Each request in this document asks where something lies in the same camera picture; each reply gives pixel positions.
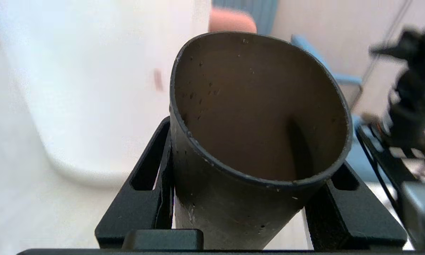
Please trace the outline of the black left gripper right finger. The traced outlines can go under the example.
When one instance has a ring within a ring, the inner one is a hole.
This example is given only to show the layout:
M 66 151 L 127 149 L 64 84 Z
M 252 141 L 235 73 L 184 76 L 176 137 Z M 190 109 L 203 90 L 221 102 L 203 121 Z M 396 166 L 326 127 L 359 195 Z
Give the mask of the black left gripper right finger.
M 306 221 L 314 250 L 401 250 L 407 233 L 344 163 L 308 202 Z

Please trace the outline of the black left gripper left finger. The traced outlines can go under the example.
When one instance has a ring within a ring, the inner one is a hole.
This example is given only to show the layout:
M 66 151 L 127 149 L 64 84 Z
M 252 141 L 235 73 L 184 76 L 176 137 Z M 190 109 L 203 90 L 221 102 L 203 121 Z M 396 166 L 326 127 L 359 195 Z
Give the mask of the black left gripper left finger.
M 170 119 L 164 118 L 95 229 L 101 249 L 119 249 L 130 231 L 170 229 L 174 177 Z

